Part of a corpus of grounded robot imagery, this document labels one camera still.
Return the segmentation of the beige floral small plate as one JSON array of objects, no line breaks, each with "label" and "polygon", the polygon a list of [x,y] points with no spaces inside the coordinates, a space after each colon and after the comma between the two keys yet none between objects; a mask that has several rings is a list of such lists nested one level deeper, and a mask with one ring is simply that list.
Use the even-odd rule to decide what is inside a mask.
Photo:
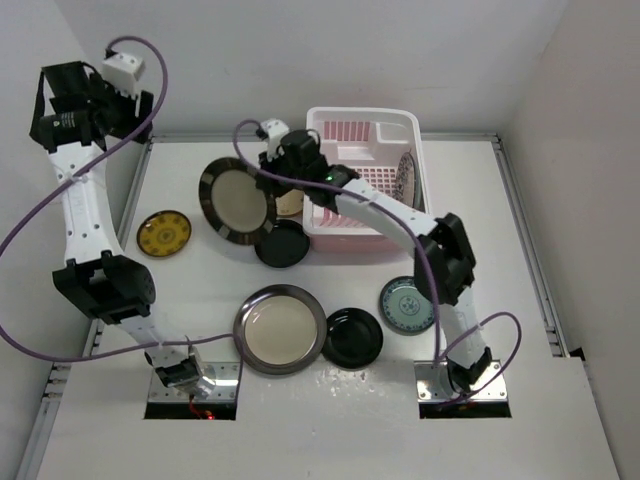
[{"label": "beige floral small plate", "polygon": [[276,211],[279,217],[293,217],[300,214],[304,206],[304,194],[292,190],[276,199]]}]

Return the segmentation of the cream plate dark patterned rim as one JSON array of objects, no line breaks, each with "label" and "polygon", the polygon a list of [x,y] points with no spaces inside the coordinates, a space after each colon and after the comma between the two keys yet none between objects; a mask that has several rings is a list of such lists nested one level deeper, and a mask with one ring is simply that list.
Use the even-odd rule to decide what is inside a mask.
[{"label": "cream plate dark patterned rim", "polygon": [[273,230],[275,199],[256,182],[256,171],[234,157],[218,158],[202,172],[199,204],[207,222],[224,240],[257,245]]}]

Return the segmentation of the black glossy plate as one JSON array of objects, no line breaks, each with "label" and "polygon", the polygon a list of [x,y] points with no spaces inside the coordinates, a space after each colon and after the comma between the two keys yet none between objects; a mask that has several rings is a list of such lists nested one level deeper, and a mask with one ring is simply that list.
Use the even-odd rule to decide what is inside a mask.
[{"label": "black glossy plate", "polygon": [[355,307],[343,308],[327,317],[327,334],[321,353],[346,370],[362,369],[382,351],[384,335],[376,318]]},{"label": "black glossy plate", "polygon": [[264,240],[254,246],[254,251],[263,264],[284,269],[301,262],[310,245],[310,238],[298,222],[279,219]]}]

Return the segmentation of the blue white floral plate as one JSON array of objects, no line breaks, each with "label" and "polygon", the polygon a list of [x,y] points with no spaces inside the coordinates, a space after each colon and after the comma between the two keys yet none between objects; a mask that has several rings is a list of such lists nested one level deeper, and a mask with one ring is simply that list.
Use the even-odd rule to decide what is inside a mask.
[{"label": "blue white floral plate", "polygon": [[402,154],[396,168],[392,197],[405,205],[413,206],[416,199],[416,167],[410,151]]}]

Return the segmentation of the yellow patterned small plate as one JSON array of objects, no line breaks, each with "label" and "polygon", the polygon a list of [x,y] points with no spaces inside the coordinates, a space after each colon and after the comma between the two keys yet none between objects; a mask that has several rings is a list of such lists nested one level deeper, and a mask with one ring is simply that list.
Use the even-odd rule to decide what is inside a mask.
[{"label": "yellow patterned small plate", "polygon": [[192,225],[186,215],[176,210],[162,210],[140,224],[136,244],[149,257],[167,258],[183,250],[191,234]]}]

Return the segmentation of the teal patterned plate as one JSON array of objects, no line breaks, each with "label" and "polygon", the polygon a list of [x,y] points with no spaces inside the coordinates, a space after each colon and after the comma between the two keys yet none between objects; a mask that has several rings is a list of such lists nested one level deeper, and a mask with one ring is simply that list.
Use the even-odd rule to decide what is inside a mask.
[{"label": "teal patterned plate", "polygon": [[434,309],[411,276],[398,276],[382,288],[378,308],[385,324],[400,335],[419,335],[434,325]]}]

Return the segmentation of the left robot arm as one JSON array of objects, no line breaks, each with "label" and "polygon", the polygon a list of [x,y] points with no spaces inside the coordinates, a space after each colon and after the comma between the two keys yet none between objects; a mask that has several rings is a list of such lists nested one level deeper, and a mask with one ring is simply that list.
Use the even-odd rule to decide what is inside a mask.
[{"label": "left robot arm", "polygon": [[155,284],[146,266],[125,256],[114,230],[106,166],[90,163],[106,139],[145,141],[153,96],[138,87],[141,58],[117,53],[99,70],[81,61],[42,69],[30,129],[47,152],[59,184],[66,250],[53,272],[56,289],[90,319],[128,333],[167,388],[195,397],[202,381],[196,350],[151,315]]}]

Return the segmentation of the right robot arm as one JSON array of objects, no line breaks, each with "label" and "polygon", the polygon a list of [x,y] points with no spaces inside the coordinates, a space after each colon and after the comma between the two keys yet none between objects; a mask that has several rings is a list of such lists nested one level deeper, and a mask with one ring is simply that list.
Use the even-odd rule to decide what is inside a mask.
[{"label": "right robot arm", "polygon": [[452,386],[471,393],[492,354],[479,330],[471,290],[476,260],[460,218],[434,218],[376,190],[351,168],[329,164],[309,130],[266,122],[256,135],[267,144],[259,164],[272,191],[300,189],[313,204],[374,229],[413,257],[414,285],[433,306],[437,343],[447,345],[435,355],[446,360]]}]

